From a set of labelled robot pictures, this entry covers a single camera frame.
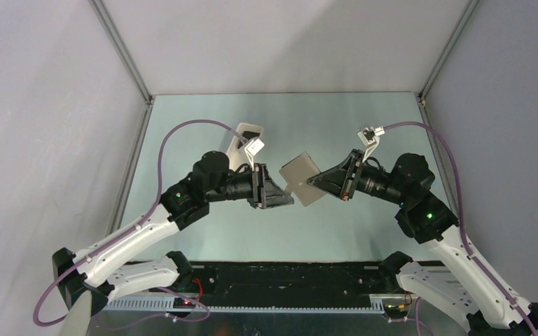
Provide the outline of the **white plastic tray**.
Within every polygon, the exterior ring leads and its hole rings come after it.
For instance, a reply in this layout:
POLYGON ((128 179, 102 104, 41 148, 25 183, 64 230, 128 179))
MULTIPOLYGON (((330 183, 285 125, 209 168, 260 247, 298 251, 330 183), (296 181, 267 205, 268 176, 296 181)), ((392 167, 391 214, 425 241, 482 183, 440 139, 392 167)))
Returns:
POLYGON ((236 132, 239 136, 233 137, 226 150, 230 169, 234 172, 243 164, 254 164, 255 157, 265 146, 262 126, 241 122, 236 132))

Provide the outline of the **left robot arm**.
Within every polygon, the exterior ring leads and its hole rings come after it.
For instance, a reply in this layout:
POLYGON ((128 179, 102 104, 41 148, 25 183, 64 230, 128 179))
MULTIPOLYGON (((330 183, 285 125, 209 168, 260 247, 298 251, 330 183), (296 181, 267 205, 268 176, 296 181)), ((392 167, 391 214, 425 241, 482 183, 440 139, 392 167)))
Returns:
POLYGON ((254 209, 294 203, 292 196, 271 178, 265 164, 229 167, 225 153, 205 153, 185 178, 170 186, 153 208, 123 230, 89 248, 73 252, 61 248, 52 256, 60 282, 57 289, 68 309, 84 292, 92 296, 91 313, 110 301, 157 287, 186 291, 193 283, 193 267, 180 251, 151 262, 129 264, 143 250, 185 230, 209 214, 212 202, 246 200, 254 209))

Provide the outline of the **beige card holder wallet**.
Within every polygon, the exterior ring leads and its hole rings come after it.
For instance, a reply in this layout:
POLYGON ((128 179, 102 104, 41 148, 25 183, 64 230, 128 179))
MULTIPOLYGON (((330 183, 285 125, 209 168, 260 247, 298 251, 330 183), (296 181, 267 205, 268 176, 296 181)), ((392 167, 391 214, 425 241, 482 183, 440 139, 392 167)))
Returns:
POLYGON ((301 153, 280 169, 280 174, 287 183, 286 191, 293 193, 304 207, 326 195, 324 191, 308 183, 311 177, 320 172, 308 152, 301 153))

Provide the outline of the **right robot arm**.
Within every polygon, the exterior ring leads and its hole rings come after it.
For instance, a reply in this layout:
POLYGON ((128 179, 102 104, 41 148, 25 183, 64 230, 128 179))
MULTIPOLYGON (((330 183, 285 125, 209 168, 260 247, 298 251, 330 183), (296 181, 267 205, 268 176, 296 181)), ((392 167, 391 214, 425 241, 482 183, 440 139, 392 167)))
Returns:
POLYGON ((511 289, 461 231, 457 216, 430 190, 435 175, 425 157, 405 153, 387 172, 361 162, 362 155, 353 150, 308 184, 344 201, 361 192, 398 205, 395 219, 402 232, 433 253, 459 283, 451 286, 397 251, 380 265, 382 288, 417 295, 468 335, 538 335, 538 302, 511 289))

